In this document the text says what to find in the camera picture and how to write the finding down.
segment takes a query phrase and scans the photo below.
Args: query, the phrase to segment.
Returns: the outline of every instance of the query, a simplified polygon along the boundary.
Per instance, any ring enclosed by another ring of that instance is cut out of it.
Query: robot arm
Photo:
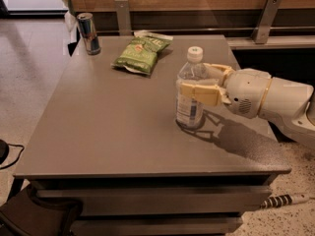
[[[217,85],[181,85],[182,92],[207,105],[224,104],[232,113],[274,123],[287,137],[315,148],[315,93],[296,83],[254,69],[234,71],[206,64]]]

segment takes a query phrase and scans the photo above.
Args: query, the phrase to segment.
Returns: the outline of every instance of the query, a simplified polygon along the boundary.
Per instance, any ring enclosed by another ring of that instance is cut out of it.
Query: snack bag
[[[132,73],[150,75],[162,52],[173,37],[163,34],[138,31],[122,54],[114,61],[112,67],[124,68]]]

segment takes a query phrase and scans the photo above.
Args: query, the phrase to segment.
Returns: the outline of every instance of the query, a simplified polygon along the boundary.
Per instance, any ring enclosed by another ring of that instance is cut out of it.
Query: black cable
[[[21,156],[23,150],[25,149],[25,147],[22,146],[22,145],[12,145],[12,144],[8,144],[8,146],[16,147],[16,148],[21,148],[21,150],[20,150],[20,152],[19,152],[17,158],[16,158],[13,162],[11,162],[11,163],[9,163],[9,164],[7,164],[7,165],[5,165],[5,166],[0,167],[0,170],[2,170],[2,169],[7,169],[7,168],[13,166],[14,164],[16,164],[17,161],[20,159],[20,156]]]

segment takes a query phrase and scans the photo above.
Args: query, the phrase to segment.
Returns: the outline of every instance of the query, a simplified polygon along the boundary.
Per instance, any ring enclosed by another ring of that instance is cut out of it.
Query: can
[[[77,16],[79,31],[85,41],[88,54],[96,55],[100,52],[100,46],[95,29],[92,13],[81,13]]]

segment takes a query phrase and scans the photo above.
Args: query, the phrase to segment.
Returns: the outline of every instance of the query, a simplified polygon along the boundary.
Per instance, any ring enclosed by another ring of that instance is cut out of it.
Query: gray floor
[[[27,145],[70,59],[63,20],[0,20],[0,139]],[[15,158],[12,152],[6,162]],[[283,144],[292,167],[273,184],[273,194],[315,196],[315,149]],[[12,184],[14,167],[0,171],[0,205]],[[246,212],[229,236],[315,235],[315,200],[307,204]]]

